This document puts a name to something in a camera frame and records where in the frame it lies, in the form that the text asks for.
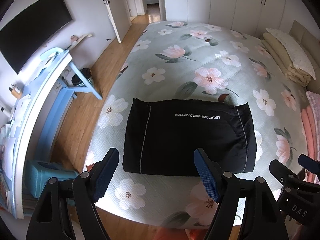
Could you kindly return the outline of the black wall television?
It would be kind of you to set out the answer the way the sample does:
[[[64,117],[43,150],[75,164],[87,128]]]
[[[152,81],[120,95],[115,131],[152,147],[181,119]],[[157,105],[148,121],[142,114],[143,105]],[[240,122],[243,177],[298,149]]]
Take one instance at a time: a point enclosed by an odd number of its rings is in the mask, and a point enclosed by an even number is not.
[[[1,29],[1,53],[18,74],[33,53],[71,20],[64,0],[38,0]]]

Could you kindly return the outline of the white wardrobe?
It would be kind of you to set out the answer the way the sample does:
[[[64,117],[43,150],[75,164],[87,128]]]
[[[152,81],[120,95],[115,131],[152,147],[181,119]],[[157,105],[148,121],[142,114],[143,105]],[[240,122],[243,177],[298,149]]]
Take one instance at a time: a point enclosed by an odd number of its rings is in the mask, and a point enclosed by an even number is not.
[[[218,25],[260,37],[268,28],[289,29],[301,0],[164,0],[165,17],[176,23]]]

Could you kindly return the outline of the white bedroom door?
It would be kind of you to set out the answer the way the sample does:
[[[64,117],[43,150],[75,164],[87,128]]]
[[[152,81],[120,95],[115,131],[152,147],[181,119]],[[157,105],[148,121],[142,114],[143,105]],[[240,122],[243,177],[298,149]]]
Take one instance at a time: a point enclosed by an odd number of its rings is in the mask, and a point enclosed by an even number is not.
[[[131,27],[127,2],[126,0],[104,0],[104,2],[117,40],[121,43]]]

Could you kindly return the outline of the folded pink blanket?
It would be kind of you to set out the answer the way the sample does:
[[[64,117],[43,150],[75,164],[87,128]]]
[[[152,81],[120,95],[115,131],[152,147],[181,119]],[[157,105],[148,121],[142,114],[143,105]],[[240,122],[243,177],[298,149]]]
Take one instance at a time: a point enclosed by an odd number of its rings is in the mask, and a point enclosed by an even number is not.
[[[318,142],[317,142],[317,133],[316,133],[316,122],[313,116],[313,112],[310,106],[302,109],[301,119],[303,124],[303,134],[305,135],[307,153],[306,155],[313,160],[318,161]]]

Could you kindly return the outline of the beige upholstered headboard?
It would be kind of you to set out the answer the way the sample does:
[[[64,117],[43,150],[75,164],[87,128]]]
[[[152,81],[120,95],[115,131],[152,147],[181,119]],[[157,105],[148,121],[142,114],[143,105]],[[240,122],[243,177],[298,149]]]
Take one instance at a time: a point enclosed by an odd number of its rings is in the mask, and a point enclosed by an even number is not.
[[[293,25],[289,34],[299,43],[307,57],[309,58],[315,74],[316,79],[313,77],[307,85],[307,90],[319,94],[319,72],[320,72],[320,49],[319,40],[315,38],[303,25],[296,20],[293,21]]]

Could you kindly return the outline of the white floral pillow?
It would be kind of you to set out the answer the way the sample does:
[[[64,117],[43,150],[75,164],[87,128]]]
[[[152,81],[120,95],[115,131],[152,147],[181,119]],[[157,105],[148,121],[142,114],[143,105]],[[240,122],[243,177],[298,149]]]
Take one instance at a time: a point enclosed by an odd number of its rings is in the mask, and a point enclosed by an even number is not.
[[[309,58],[292,36],[278,29],[266,28],[266,31],[272,34],[286,48],[295,68],[306,71],[316,79],[316,74]]]

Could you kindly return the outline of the black hooded jacket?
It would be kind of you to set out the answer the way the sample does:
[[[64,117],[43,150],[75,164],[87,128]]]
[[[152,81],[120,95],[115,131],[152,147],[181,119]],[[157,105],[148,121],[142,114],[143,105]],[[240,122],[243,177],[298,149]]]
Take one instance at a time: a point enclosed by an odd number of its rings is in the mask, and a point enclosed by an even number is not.
[[[196,177],[196,149],[224,171],[252,172],[257,143],[248,104],[133,100],[125,131],[125,172]]]

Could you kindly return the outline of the teal storage box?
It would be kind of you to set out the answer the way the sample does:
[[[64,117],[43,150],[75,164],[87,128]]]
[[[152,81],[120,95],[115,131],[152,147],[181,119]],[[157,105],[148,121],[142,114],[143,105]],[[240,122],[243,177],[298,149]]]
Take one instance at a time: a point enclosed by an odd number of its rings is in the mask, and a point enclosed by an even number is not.
[[[38,199],[50,178],[68,180],[74,179],[78,175],[77,171],[68,170],[59,163],[27,160],[25,163],[24,183],[30,194]]]

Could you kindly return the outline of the wooden wall shelf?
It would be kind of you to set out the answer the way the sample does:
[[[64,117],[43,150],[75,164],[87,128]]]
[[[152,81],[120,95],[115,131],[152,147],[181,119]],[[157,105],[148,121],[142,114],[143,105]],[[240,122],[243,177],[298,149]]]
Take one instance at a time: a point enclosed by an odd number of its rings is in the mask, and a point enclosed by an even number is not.
[[[79,45],[84,39],[92,37],[92,34],[84,34],[80,37],[76,36],[76,35],[72,35],[70,37],[70,45],[67,46],[66,50],[71,51],[72,49],[74,49],[77,45]]]

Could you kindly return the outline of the purple patterned folded blanket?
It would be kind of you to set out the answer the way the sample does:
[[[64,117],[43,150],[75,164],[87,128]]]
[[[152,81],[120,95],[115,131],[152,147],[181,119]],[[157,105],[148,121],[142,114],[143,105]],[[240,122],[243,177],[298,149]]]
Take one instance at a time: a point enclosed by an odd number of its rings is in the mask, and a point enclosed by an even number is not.
[[[311,110],[313,112],[313,117],[315,120],[319,121],[320,117],[320,95],[311,91],[306,92]]]

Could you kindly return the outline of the folded beige quilt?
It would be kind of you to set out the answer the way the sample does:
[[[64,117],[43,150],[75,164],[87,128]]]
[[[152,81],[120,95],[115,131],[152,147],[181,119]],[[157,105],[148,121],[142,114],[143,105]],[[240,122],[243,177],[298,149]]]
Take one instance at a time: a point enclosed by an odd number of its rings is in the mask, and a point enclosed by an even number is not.
[[[295,68],[286,48],[272,34],[263,33],[262,43],[287,79],[302,87],[309,84],[311,75]]]

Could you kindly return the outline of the light blue desk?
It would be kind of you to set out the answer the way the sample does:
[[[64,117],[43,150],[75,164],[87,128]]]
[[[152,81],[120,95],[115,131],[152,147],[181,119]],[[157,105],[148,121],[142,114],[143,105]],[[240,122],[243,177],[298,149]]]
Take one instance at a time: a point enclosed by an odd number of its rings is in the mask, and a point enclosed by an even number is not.
[[[3,130],[1,179],[5,192],[1,194],[1,205],[16,219],[31,212],[23,198],[25,162],[50,159],[63,115],[77,93],[102,98],[74,64],[70,51],[54,47],[37,60],[41,72],[24,86],[22,98],[15,103]]]

